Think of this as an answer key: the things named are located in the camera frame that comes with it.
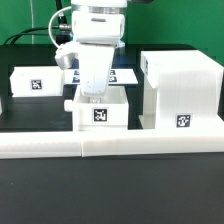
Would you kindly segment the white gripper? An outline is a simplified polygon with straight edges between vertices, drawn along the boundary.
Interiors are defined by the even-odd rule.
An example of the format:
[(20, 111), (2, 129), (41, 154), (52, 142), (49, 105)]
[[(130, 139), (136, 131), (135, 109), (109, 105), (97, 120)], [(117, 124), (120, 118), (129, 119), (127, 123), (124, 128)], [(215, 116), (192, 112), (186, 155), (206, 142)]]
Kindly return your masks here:
[(80, 44), (78, 51), (81, 93), (90, 103), (101, 104), (111, 72), (113, 45)]

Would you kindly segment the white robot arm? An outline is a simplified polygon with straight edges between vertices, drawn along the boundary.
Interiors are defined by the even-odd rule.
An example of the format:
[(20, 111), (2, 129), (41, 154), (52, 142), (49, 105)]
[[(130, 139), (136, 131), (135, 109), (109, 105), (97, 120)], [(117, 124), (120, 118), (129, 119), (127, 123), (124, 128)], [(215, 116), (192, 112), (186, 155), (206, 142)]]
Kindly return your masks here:
[(124, 35), (127, 0), (71, 0), (73, 39), (57, 45), (55, 60), (64, 70), (79, 62), (83, 96), (99, 99), (106, 93), (115, 48)]

